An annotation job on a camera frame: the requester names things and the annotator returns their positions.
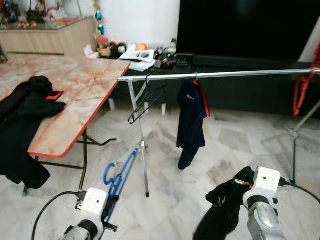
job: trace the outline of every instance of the clothes hanger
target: clothes hanger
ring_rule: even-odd
[[[148,82],[148,77],[150,75],[148,74],[145,78],[145,83],[146,83],[146,89],[148,88],[146,94],[144,95],[144,97],[141,99],[140,103],[137,105],[136,110],[133,111],[133,113],[131,114],[131,116],[128,119],[128,122],[130,124],[135,123],[143,114],[145,114],[145,112],[147,110],[149,110],[149,108],[151,108],[158,100],[159,98],[166,92],[167,89],[167,82],[161,86],[155,87],[155,88],[151,88],[150,83]],[[152,100],[152,103],[149,104],[148,108],[146,108],[139,116],[135,117],[135,115],[139,112],[139,110],[143,107],[145,102],[149,102],[150,100]]]

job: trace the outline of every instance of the white wall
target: white wall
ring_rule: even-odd
[[[28,10],[30,0],[16,0]],[[94,15],[93,0],[79,0],[83,15]],[[77,0],[63,0],[69,16],[79,16]],[[167,46],[178,36],[180,0],[100,0],[105,36],[115,42]]]

